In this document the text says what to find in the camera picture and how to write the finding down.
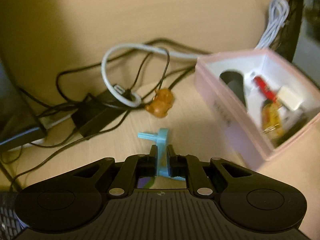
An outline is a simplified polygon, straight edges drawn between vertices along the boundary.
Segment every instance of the coiled white cable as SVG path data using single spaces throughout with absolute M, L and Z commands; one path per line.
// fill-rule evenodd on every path
M 125 97 L 123 97 L 120 93 L 118 93 L 113 88 L 113 86 L 111 85 L 111 83 L 109 82 L 109 80 L 107 78 L 106 67 L 107 67 L 108 58 L 113 52 L 115 52 L 118 49 L 139 49 L 139 50 L 145 50 L 145 51 L 149 51 L 149 52 L 153 52 L 153 53 L 157 53 L 157 54 L 163 54 L 163 55 L 167 55 L 167 52 L 164 49 L 156 48 L 156 47 L 149 46 L 149 45 L 125 43 L 125 44 L 119 44 L 117 46 L 114 46 L 113 48 L 109 49 L 105 53 L 105 55 L 103 56 L 103 59 L 101 62 L 101 74 L 102 74 L 103 81 L 106 84 L 108 90 L 121 103 L 123 103 L 127 106 L 130 106 L 130 107 L 137 107 L 142 102 L 141 97 L 137 93 L 131 92 L 131 94 L 134 96 L 134 101 L 130 101 L 130 100 L 126 99 Z M 176 52 L 176 51 L 170 51 L 169 53 L 170 53 L 171 57 L 177 57 L 177 58 L 183 58 L 183 59 L 197 59 L 199 56 L 201 56 L 200 54 L 186 54 L 186 53 L 180 53 L 180 52 Z
M 271 0 L 269 4 L 268 26 L 263 33 L 256 49 L 268 48 L 275 40 L 281 27 L 287 19 L 290 6 L 286 0 Z

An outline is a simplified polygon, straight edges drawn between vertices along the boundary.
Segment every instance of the metal screw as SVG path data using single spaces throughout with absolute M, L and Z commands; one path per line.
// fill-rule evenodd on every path
M 201 187 L 200 189 L 197 190 L 198 194 L 203 195 L 203 196 L 209 196 L 213 193 L 212 189 L 207 188 L 207 187 Z
M 124 193 L 124 190 L 119 187 L 115 187 L 109 190 L 109 194 L 113 196 L 121 196 L 123 193 Z

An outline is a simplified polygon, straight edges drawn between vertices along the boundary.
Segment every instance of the black power brick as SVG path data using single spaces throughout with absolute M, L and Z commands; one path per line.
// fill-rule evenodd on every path
M 131 100 L 130 91 L 125 91 L 119 85 L 114 85 L 114 88 L 125 98 Z M 105 106 L 105 104 L 126 107 L 118 99 L 116 99 L 109 90 L 99 94 L 97 97 L 88 95 L 88 100 L 83 102 L 79 109 L 71 115 L 71 118 L 76 125 L 79 133 L 83 136 L 89 136 L 101 131 L 114 119 L 120 116 L 125 110 L 116 109 Z

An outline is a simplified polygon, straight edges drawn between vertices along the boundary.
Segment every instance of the orange animal keychain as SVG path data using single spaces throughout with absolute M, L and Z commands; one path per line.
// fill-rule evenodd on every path
M 172 107 L 173 94 L 168 88 L 156 89 L 155 92 L 156 95 L 152 102 L 146 105 L 144 109 L 157 118 L 164 118 L 167 116 L 168 110 Z

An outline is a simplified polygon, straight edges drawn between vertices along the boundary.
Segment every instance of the pink open box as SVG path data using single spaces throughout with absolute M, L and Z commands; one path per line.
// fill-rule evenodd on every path
M 247 109 L 219 79 L 224 71 L 237 71 L 244 76 Z M 262 133 L 261 107 L 265 97 L 253 85 L 254 75 L 261 75 L 274 91 L 285 85 L 304 99 L 301 108 L 308 117 L 308 123 L 276 148 Z M 234 150 L 242 155 L 253 170 L 299 140 L 320 119 L 320 91 L 292 64 L 270 49 L 223 52 L 200 57 L 196 65 L 195 86 L 208 107 L 220 116 L 218 122 Z

